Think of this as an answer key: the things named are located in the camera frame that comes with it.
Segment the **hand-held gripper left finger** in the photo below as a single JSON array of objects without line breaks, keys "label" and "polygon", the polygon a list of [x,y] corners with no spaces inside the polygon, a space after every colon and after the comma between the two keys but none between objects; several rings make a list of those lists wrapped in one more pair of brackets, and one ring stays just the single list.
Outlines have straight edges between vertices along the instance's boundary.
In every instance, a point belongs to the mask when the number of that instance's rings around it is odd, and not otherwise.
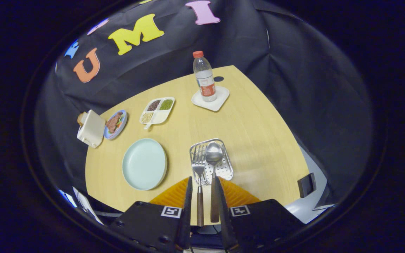
[{"label": "hand-held gripper left finger", "polygon": [[190,244],[192,177],[151,202],[136,201],[110,224],[110,229],[137,252],[182,252]]}]

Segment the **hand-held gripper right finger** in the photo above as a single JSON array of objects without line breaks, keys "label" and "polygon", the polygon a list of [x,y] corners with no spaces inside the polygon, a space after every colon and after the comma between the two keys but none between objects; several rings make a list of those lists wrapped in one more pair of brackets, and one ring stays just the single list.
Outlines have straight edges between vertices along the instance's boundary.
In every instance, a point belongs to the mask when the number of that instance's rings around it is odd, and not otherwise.
[{"label": "hand-held gripper right finger", "polygon": [[305,224],[274,199],[260,201],[236,184],[216,177],[221,238],[226,251],[273,251]]}]

